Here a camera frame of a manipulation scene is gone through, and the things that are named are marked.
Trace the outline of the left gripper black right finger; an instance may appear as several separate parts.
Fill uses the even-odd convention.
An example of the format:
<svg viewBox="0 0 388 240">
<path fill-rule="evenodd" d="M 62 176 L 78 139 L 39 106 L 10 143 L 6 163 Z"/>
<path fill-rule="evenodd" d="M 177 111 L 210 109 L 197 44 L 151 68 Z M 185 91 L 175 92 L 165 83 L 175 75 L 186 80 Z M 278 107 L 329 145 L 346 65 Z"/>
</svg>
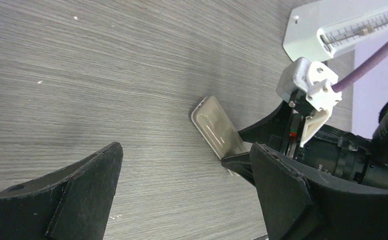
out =
<svg viewBox="0 0 388 240">
<path fill-rule="evenodd" d="M 360 185 L 255 143 L 251 168 L 271 240 L 388 240 L 388 190 Z"/>
</svg>

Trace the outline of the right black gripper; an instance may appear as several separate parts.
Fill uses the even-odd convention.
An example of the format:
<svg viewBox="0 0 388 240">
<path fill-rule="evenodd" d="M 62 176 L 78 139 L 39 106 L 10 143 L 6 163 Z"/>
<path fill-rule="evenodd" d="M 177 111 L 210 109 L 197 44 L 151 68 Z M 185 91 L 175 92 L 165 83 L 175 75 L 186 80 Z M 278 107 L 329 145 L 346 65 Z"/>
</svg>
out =
<svg viewBox="0 0 388 240">
<path fill-rule="evenodd" d="M 288 103 L 281 104 L 268 116 L 238 131 L 244 142 L 280 148 L 289 158 L 297 159 L 306 120 L 314 116 L 314 108 L 303 91 L 294 91 Z M 221 165 L 255 186 L 250 153 L 244 152 L 220 160 Z"/>
</svg>

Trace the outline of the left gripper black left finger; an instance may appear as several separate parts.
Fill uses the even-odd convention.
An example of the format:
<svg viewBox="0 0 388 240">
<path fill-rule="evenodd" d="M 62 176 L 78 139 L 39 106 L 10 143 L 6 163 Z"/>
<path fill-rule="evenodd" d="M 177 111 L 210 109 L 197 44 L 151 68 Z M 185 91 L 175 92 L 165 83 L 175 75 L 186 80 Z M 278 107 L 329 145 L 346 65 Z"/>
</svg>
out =
<svg viewBox="0 0 388 240">
<path fill-rule="evenodd" d="M 0 191 L 0 240 L 101 240 L 123 162 L 120 143 Z"/>
</svg>

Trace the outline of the white printed card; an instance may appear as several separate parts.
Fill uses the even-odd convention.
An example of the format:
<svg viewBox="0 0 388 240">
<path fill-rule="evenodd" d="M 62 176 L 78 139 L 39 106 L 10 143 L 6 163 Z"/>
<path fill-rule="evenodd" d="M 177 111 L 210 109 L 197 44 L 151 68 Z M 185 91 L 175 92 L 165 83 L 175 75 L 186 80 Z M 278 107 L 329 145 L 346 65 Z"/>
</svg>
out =
<svg viewBox="0 0 388 240">
<path fill-rule="evenodd" d="M 204 97 L 190 118 L 219 160 L 248 151 L 248 144 L 241 139 L 215 96 Z"/>
</svg>

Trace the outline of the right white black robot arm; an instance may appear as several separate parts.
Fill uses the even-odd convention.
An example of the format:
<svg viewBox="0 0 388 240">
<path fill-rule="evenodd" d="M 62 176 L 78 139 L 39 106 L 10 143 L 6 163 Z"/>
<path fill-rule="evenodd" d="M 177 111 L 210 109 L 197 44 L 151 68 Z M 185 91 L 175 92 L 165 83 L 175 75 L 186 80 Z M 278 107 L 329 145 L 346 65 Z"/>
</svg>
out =
<svg viewBox="0 0 388 240">
<path fill-rule="evenodd" d="M 372 138 L 324 125 L 300 146 L 305 118 L 282 102 L 271 114 L 238 132 L 244 142 L 265 144 L 296 162 L 370 187 L 388 189 L 388 102 Z"/>
</svg>

